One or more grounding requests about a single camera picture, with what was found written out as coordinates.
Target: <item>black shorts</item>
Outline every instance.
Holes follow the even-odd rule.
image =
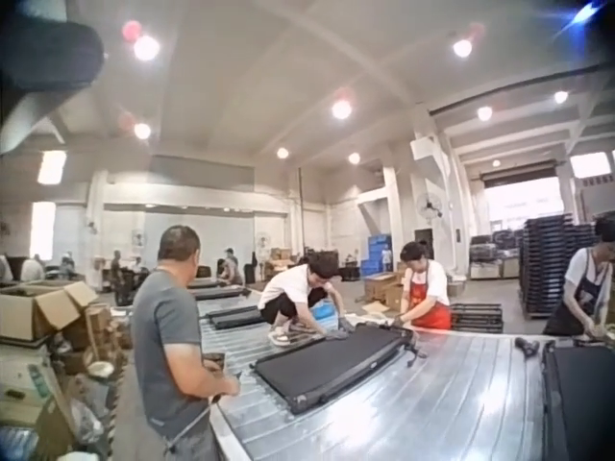
[[[328,296],[324,288],[312,289],[307,295],[307,307],[314,307]],[[276,322],[276,317],[278,317],[278,312],[288,319],[297,317],[297,306],[285,293],[265,303],[265,307],[260,310],[260,315],[265,322],[273,325]]]

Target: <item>red apron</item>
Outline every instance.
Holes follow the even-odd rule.
[[[414,283],[410,279],[410,310],[425,300],[428,288],[427,277],[425,283]],[[414,319],[412,325],[419,328],[451,329],[451,322],[451,309],[443,303],[436,302],[427,314]]]

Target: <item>black apron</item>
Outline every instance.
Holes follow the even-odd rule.
[[[575,300],[577,300],[578,305],[586,315],[596,320],[598,297],[603,288],[606,274],[608,274],[608,267],[601,274],[596,274],[596,282],[589,280],[587,278],[587,270],[589,269],[589,259],[591,257],[593,256],[590,250],[587,249],[585,272],[578,283]],[[584,332],[582,323],[573,315],[570,308],[563,301],[551,314],[543,330],[543,334],[551,336],[581,336]]]

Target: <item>work table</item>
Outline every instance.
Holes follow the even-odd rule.
[[[257,300],[253,294],[199,308]],[[412,354],[400,352],[340,397],[294,416],[249,368],[280,350],[267,330],[263,324],[214,330],[202,322],[204,352],[225,352],[227,369],[242,372],[241,394],[222,399],[211,413],[230,460],[541,458],[540,358],[526,360],[512,336],[419,332],[427,358],[408,368]]]

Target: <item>man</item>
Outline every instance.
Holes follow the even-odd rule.
[[[301,322],[308,330],[331,339],[345,339],[353,331],[345,318],[344,302],[330,280],[339,272],[337,259],[316,253],[300,264],[274,276],[265,286],[258,302],[262,318],[271,325],[269,339],[276,346],[290,344],[287,332],[291,322]],[[339,330],[326,331],[314,319],[310,308],[331,297],[338,315]]]
[[[243,285],[243,277],[239,272],[237,258],[234,257],[232,248],[226,251],[226,256],[222,264],[222,274],[220,278],[230,285]]]
[[[615,221],[600,218],[594,228],[600,241],[578,250],[570,260],[564,297],[545,325],[544,334],[594,338],[606,335],[604,324],[611,293],[615,258]]]
[[[393,252],[388,245],[382,250],[382,269],[385,272],[393,272]]]
[[[158,268],[143,282],[133,304],[135,369],[145,416],[167,444],[180,438],[166,459],[218,459],[208,399],[239,393],[234,377],[223,376],[215,363],[202,360],[199,314],[187,291],[196,277],[200,249],[193,229],[166,230]]]
[[[45,280],[45,268],[39,255],[23,261],[21,266],[21,281]]]
[[[401,313],[393,325],[451,329],[448,280],[442,264],[427,258],[419,242],[406,243],[400,254],[406,264]]]

